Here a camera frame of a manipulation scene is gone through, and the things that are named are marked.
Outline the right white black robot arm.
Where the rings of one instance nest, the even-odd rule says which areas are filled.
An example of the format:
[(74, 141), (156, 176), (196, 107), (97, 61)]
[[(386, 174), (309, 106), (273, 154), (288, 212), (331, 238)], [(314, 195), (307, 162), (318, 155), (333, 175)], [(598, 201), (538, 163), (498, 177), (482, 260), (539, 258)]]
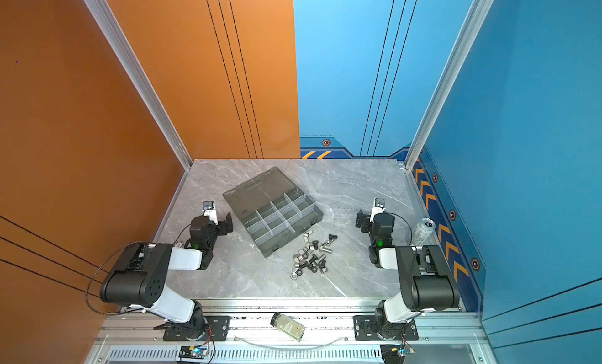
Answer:
[(460, 305), (459, 288), (440, 246), (395, 246), (396, 217), (387, 212), (357, 213), (356, 227), (370, 238), (370, 262), (395, 270), (400, 286), (395, 296), (379, 302), (373, 318), (355, 324), (361, 340), (417, 340), (416, 318)]

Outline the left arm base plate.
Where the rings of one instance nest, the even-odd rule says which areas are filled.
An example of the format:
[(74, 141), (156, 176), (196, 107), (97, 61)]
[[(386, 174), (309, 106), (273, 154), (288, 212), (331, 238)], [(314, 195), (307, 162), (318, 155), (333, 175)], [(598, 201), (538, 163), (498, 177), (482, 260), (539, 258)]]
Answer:
[(155, 330), (163, 330), (163, 340), (167, 342), (223, 342), (227, 340), (230, 329), (230, 316), (210, 315), (201, 319), (200, 323), (165, 323), (155, 326)]

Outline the grey plastic organizer box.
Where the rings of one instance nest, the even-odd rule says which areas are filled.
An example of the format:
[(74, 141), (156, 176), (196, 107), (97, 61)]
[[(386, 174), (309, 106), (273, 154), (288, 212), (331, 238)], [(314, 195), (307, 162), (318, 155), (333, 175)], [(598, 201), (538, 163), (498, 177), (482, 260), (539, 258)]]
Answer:
[(258, 250), (269, 257), (322, 221), (315, 200), (272, 167), (223, 193)]

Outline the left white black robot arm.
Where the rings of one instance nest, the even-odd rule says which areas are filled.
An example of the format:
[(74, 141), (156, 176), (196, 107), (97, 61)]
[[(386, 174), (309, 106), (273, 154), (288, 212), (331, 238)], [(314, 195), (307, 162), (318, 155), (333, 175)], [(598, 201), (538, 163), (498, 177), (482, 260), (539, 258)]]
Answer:
[(174, 243), (131, 243), (122, 249), (100, 287), (106, 304), (133, 307), (155, 315), (163, 323), (155, 330), (164, 332), (165, 341), (210, 341), (213, 328), (202, 305), (166, 285), (171, 271), (203, 271), (213, 260), (220, 236), (232, 233), (230, 213), (222, 221), (205, 212), (191, 221), (191, 237), (178, 247)]

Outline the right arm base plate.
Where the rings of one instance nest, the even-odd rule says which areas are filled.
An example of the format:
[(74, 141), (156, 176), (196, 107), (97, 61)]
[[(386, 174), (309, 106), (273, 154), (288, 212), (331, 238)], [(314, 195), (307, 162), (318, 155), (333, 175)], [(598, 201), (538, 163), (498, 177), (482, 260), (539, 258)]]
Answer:
[(374, 315), (353, 317), (354, 337), (358, 341), (417, 341), (420, 337), (414, 321), (410, 323), (378, 322)]

